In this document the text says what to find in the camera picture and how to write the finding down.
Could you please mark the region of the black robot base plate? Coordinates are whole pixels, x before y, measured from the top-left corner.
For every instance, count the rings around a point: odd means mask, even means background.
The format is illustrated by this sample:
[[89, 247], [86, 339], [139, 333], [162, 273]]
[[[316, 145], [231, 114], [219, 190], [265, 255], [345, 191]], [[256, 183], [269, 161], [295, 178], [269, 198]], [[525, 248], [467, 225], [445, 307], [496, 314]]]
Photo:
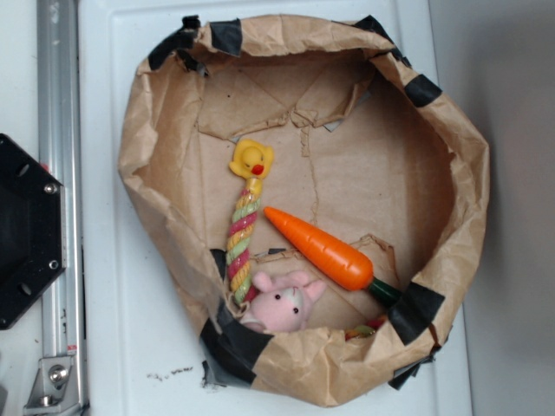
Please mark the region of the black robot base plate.
[[63, 185], [1, 135], [1, 329], [25, 314], [64, 271]]

